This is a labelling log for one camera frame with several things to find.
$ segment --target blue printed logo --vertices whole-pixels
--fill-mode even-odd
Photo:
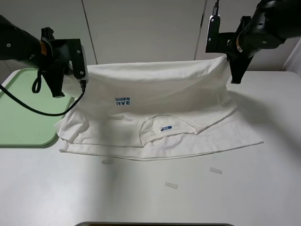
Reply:
[[[118,97],[115,98],[116,105],[130,105],[130,98],[129,97]]]
[[[161,127],[160,128],[161,131],[164,131],[164,130],[167,130],[167,129],[172,129],[172,126],[166,126],[166,127]]]

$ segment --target cabinet door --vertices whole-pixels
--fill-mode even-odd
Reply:
[[[99,64],[193,60],[205,0],[84,0]]]
[[[43,27],[51,27],[56,39],[80,38],[87,64],[95,64],[80,0],[1,0],[0,14],[38,39]]]
[[[207,1],[197,60],[212,59],[221,56],[215,53],[205,53],[209,17],[212,14],[215,2],[215,0]],[[260,0],[221,0],[219,7],[219,14],[221,16],[220,32],[235,32],[239,26],[241,17],[253,16],[259,2]],[[299,39],[289,39],[277,49],[261,50],[254,56],[249,70],[280,71]]]

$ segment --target white table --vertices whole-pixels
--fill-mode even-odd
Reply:
[[[102,164],[103,157],[59,153],[58,144],[0,149],[0,225],[301,225],[301,78],[247,72],[229,89],[264,144],[177,160],[115,159],[111,165]]]

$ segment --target green tray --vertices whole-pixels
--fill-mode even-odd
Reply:
[[[53,98],[42,79],[38,94],[32,93],[32,84],[37,78],[37,70],[28,68],[17,72],[6,85],[14,96],[28,106],[47,113],[65,111],[71,97]],[[54,124],[63,116],[49,117],[33,113],[23,108],[3,92],[0,92],[0,146],[44,146],[56,137]]]

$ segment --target folded cloth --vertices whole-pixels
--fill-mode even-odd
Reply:
[[[143,147],[167,136],[199,134],[236,108],[226,89],[226,56],[94,65],[88,73],[82,100],[55,125],[68,144]],[[64,81],[65,92],[73,94],[73,87]]]
[[[118,157],[138,161],[192,157],[263,143],[239,112],[198,135],[179,134],[147,143],[144,147],[72,144],[61,140],[61,152]]]

